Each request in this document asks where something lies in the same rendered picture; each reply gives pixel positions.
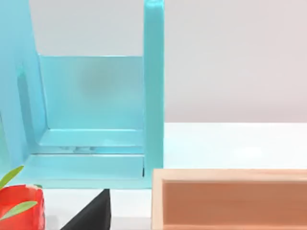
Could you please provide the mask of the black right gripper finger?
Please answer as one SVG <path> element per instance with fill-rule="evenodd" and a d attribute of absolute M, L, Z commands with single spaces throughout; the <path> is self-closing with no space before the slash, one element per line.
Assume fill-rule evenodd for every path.
<path fill-rule="evenodd" d="M 104 189 L 60 230 L 110 230 L 110 189 Z"/>

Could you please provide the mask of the red plant pot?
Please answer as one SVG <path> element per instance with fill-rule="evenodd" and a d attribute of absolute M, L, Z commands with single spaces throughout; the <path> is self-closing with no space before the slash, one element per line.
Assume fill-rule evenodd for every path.
<path fill-rule="evenodd" d="M 45 230 L 45 201 L 36 185 L 0 189 L 0 230 Z"/>

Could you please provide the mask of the green plant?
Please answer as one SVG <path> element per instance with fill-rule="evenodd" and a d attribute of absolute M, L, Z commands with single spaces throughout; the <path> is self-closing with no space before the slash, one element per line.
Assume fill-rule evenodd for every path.
<path fill-rule="evenodd" d="M 0 189 L 3 189 L 5 187 L 5 185 L 10 182 L 22 169 L 24 168 L 23 165 L 18 166 L 12 170 L 10 170 L 8 173 L 6 173 L 2 179 L 0 180 Z M 16 216 L 20 213 L 23 213 L 29 209 L 31 209 L 32 207 L 34 207 L 35 205 L 37 205 L 37 201 L 24 201 L 21 202 L 15 206 L 13 206 L 10 210 L 8 210 L 1 218 L 0 221 L 11 218 L 13 216 Z"/>

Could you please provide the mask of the light blue rack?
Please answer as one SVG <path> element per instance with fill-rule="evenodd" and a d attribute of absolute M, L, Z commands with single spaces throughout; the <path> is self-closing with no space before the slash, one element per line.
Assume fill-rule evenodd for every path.
<path fill-rule="evenodd" d="M 149 189 L 163 167 L 165 1 L 142 0 L 139 56 L 42 55 L 29 0 L 0 0 L 0 176 Z"/>

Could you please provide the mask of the shallow salmon-coloured box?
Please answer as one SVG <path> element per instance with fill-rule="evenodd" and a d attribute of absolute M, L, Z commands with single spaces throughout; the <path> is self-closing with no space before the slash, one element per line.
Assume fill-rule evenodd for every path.
<path fill-rule="evenodd" d="M 307 230 L 307 169 L 156 169 L 151 230 Z"/>

